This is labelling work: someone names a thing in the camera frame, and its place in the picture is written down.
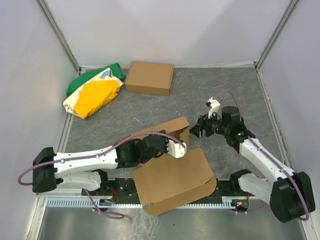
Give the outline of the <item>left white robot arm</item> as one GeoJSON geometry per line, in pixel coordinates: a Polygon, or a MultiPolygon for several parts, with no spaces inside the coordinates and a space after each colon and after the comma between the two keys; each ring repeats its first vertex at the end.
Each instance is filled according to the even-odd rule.
{"type": "Polygon", "coordinates": [[[97,151],[55,153],[52,147],[43,148],[32,162],[32,191],[46,193],[57,188],[98,190],[106,185],[102,170],[145,164],[169,153],[170,144],[169,138],[150,134],[97,151]]]}

